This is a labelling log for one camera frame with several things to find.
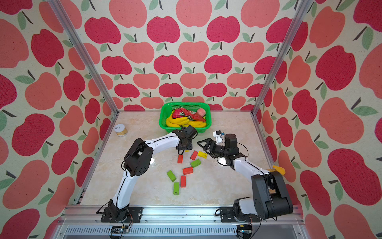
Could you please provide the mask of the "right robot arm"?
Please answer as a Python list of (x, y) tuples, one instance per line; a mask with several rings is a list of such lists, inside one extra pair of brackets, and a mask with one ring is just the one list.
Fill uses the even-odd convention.
[(239, 151), (240, 143), (235, 134), (217, 135), (215, 139), (198, 141), (197, 145), (212, 158), (224, 159), (227, 166), (251, 182), (252, 196), (236, 199), (233, 212), (226, 213), (227, 217), (246, 222), (249, 219), (277, 220), (280, 216), (293, 213), (293, 203), (282, 174), (251, 163)]

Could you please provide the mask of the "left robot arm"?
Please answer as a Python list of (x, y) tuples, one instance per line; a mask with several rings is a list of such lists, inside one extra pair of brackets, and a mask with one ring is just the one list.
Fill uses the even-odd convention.
[(129, 203), (135, 184), (149, 169), (152, 156), (169, 148), (175, 148), (181, 155), (185, 150), (193, 149), (192, 141), (197, 135), (197, 130), (188, 126), (156, 139), (136, 139), (121, 164), (123, 177), (114, 197), (108, 201), (103, 212), (97, 211), (102, 215), (101, 222), (124, 222), (130, 215)]

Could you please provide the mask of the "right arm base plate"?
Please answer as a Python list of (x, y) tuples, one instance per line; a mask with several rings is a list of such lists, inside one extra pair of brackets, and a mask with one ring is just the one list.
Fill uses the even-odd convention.
[(230, 207), (220, 207), (216, 210), (215, 216), (220, 217), (222, 223), (259, 223), (261, 220), (254, 214), (242, 214), (239, 209)]

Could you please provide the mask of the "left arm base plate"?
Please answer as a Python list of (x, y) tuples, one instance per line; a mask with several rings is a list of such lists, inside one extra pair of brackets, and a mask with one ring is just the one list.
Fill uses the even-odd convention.
[(143, 207), (125, 207), (123, 209), (111, 209), (106, 207), (102, 213), (102, 223), (140, 223)]

